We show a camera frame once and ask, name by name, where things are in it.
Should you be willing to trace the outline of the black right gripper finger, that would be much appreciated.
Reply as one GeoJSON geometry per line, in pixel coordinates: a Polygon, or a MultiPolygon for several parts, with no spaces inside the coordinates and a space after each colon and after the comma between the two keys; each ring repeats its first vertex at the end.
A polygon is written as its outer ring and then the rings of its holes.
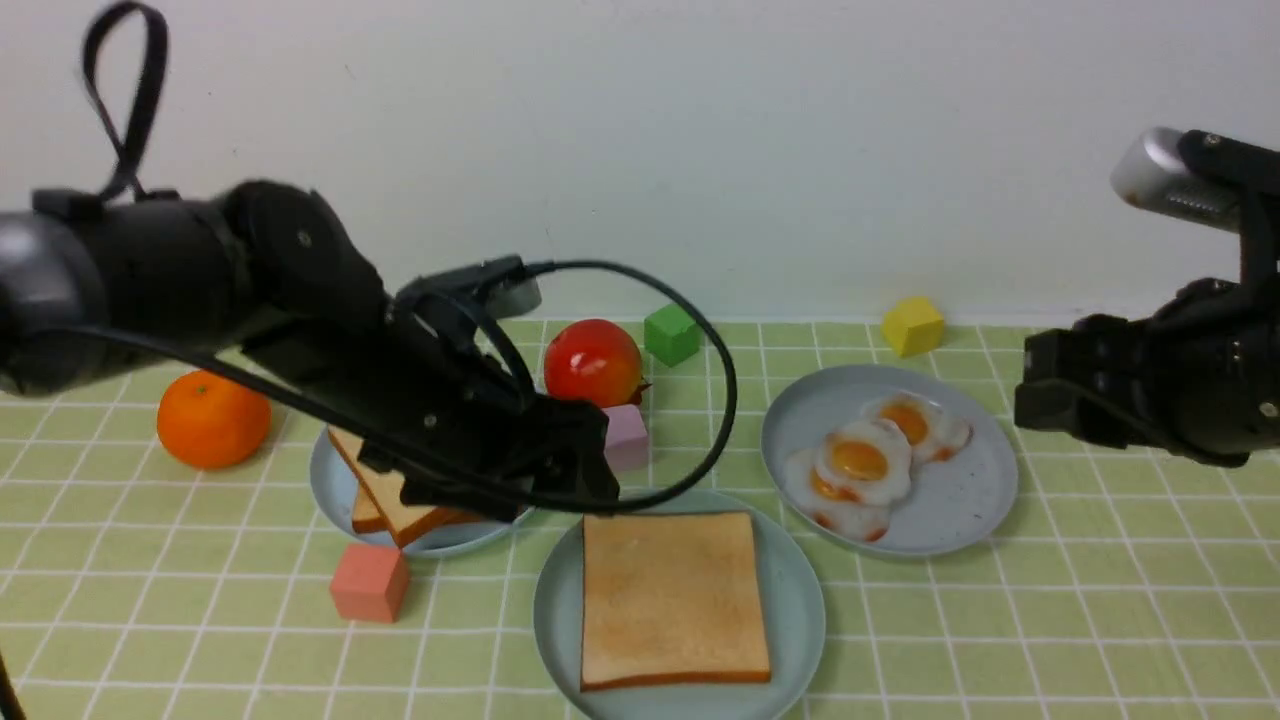
{"type": "Polygon", "coordinates": [[[1140,446],[1140,434],[1070,389],[1016,386],[1014,423],[1025,430],[1061,433],[1106,448],[1140,446]]]}
{"type": "Polygon", "coordinates": [[[1024,343],[1020,393],[1105,395],[1111,391],[1111,325],[1080,320],[1069,329],[1033,334],[1024,343]]]}

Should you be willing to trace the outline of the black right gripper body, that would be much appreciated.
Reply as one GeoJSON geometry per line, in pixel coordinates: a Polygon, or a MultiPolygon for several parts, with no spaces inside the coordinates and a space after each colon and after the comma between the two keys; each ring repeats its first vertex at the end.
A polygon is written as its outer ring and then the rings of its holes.
{"type": "Polygon", "coordinates": [[[1225,468],[1277,448],[1277,277],[1194,281],[1151,316],[1094,314],[1075,328],[1091,365],[1076,439],[1225,468]]]}

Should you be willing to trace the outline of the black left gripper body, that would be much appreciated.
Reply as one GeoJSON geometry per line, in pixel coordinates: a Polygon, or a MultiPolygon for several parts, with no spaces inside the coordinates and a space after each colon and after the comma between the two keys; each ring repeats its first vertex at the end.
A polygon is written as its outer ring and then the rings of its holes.
{"type": "Polygon", "coordinates": [[[460,291],[412,291],[360,331],[320,316],[278,322],[243,352],[372,430],[379,462],[434,480],[494,477],[503,443],[541,402],[513,342],[460,291]]]}

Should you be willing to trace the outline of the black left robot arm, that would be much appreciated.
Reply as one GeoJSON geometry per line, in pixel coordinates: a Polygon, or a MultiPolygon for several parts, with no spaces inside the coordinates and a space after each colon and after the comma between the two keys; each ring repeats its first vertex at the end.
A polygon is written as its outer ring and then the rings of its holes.
{"type": "Polygon", "coordinates": [[[3,392],[41,398],[175,359],[364,441],[407,505],[511,521],[522,506],[616,512],[605,414],[539,392],[498,320],[538,305],[520,258],[397,293],[326,201],[255,181],[211,200],[104,206],[41,191],[3,215],[3,392]]]}

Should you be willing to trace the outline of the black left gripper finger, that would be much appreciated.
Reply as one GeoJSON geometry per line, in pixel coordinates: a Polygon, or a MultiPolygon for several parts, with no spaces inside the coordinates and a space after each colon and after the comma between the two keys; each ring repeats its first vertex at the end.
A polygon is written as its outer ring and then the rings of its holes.
{"type": "Polygon", "coordinates": [[[613,503],[620,483],[605,456],[609,419],[588,401],[538,398],[521,416],[521,452],[541,502],[613,503]]]}
{"type": "Polygon", "coordinates": [[[421,471],[362,439],[357,442],[357,482],[385,523],[512,523],[531,507],[497,498],[463,480],[421,471]]]}

